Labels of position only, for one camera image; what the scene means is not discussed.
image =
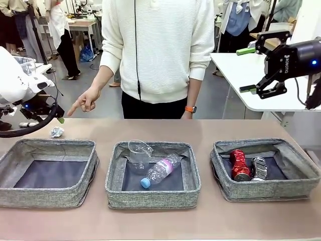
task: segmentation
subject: plastic bottle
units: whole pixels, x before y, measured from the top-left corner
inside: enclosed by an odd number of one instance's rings
[[[143,188],[149,188],[151,185],[160,183],[179,165],[181,158],[178,155],[171,154],[158,161],[149,169],[147,176],[141,179],[140,184]]]

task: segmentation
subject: gray fabric bin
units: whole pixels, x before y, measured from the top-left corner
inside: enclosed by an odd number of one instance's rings
[[[0,159],[0,206],[80,206],[99,159],[92,141],[24,139]]]
[[[264,157],[269,173],[269,161],[281,170],[279,180],[236,182],[225,160],[232,150],[240,149],[246,159]],[[228,201],[288,201],[307,199],[320,181],[320,171],[312,160],[301,155],[282,139],[220,141],[214,143],[211,160],[223,196]]]
[[[117,143],[105,182],[109,207],[117,209],[195,207],[201,189],[201,179],[192,147],[186,143],[147,142],[147,144],[153,148],[149,167],[168,154],[178,154],[182,158],[181,164],[160,184],[152,186],[150,190],[140,189],[139,179],[144,174],[131,176],[128,142]]]

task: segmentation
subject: clear plastic cup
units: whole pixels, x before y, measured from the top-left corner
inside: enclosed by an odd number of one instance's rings
[[[137,173],[144,173],[150,162],[153,148],[140,140],[128,142],[129,162]]]

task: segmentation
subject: bottle label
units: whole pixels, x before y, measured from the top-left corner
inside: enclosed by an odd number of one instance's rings
[[[158,162],[158,164],[160,166],[164,167],[164,169],[166,170],[167,175],[172,173],[172,171],[174,169],[173,166],[171,165],[171,163],[166,159],[162,159],[161,161]]]

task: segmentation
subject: black pants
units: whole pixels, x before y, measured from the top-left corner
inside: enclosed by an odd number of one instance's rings
[[[57,51],[68,70],[68,75],[78,75],[80,70],[77,67],[74,46],[72,44],[69,31],[66,29],[65,34],[61,36],[61,44],[59,45]]]
[[[180,119],[187,98],[170,103],[151,104],[122,93],[121,105],[125,119]]]

